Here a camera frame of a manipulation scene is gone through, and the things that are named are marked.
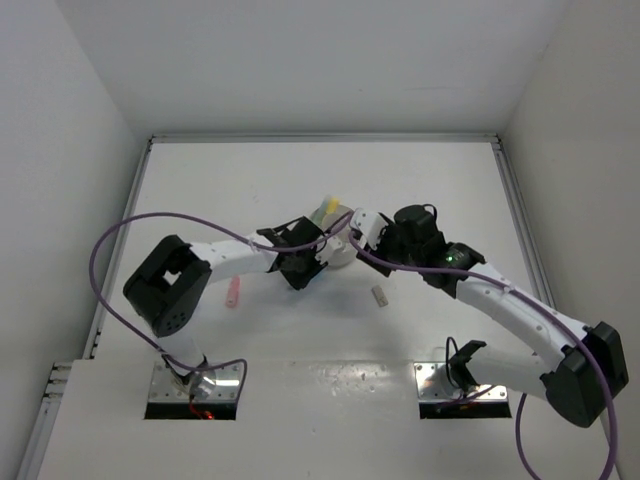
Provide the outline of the yellow highlighter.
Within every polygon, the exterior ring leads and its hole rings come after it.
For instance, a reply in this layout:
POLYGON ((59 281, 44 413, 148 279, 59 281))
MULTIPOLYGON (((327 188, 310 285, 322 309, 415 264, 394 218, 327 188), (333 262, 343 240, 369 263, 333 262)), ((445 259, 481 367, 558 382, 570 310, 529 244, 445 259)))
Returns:
POLYGON ((327 195, 322 203, 321 211, 324 216, 333 214, 340 204, 340 200, 332 195, 327 195))

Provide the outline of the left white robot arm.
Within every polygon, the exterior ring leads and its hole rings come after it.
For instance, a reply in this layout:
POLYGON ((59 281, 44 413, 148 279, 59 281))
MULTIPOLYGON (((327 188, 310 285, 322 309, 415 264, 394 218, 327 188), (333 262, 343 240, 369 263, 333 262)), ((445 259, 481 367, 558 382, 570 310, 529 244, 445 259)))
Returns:
POLYGON ((167 365, 182 384, 192 367, 208 364, 189 323, 205 289, 245 274, 280 273, 295 290, 305 288, 343 246, 306 217, 257 230, 240 239, 188 243, 163 238, 126 281, 123 294, 172 361, 167 365))

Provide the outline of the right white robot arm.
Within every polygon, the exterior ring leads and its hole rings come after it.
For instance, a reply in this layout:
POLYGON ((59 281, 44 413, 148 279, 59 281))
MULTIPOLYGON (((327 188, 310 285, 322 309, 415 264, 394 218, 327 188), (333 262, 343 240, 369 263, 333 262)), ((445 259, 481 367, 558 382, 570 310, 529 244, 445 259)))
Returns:
POLYGON ((628 384, 618 331, 568 317, 516 287, 485 257, 449 242, 431 205, 410 205, 393 217, 359 208, 349 240, 364 263, 389 276, 419 274, 431 287, 497 322, 531 348, 509 354, 484 340, 461 346, 441 367, 440 390, 465 396, 500 385, 545 400, 569 423, 587 428, 628 384))

